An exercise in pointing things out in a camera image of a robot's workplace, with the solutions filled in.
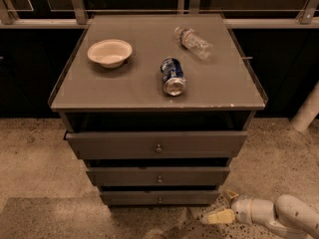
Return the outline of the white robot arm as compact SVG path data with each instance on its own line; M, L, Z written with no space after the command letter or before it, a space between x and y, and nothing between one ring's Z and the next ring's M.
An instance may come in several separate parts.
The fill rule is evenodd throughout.
M275 201L225 190L228 208L203 215L204 224L256 224L284 239L319 239L319 213L299 198L282 194Z

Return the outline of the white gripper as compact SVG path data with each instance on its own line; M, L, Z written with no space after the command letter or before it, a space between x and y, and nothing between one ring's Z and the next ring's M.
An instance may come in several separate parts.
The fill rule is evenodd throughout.
M205 224L230 224L235 221L251 225L269 225L275 220L274 203L270 200L239 195L229 189L223 190L224 197L231 202L231 209L220 209L203 216Z

